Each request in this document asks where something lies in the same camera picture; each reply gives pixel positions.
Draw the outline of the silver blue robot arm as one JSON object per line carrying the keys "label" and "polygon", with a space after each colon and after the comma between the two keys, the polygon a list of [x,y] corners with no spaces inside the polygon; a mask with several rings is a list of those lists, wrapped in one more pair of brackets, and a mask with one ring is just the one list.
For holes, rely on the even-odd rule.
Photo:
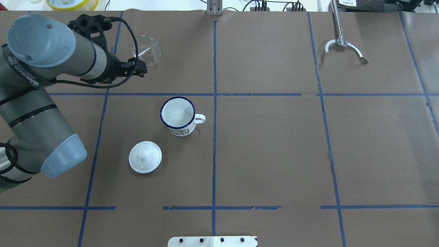
{"label": "silver blue robot arm", "polygon": [[[130,32],[135,55],[120,61],[108,50],[105,31],[114,22]],[[144,77],[138,42],[121,17],[80,15],[64,24],[38,13],[15,19],[1,46],[1,116],[14,136],[1,143],[1,192],[43,173],[55,178],[87,157],[47,88],[65,83],[92,89],[121,86]]]}

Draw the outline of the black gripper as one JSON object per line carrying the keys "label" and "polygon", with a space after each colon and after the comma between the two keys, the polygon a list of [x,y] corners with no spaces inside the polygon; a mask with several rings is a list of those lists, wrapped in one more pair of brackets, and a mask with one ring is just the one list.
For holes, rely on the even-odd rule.
{"label": "black gripper", "polygon": [[106,53],[107,64],[104,72],[100,75],[101,84],[112,84],[118,77],[144,77],[148,73],[147,67],[137,68],[138,59],[130,58],[128,61],[120,61],[111,52]]}

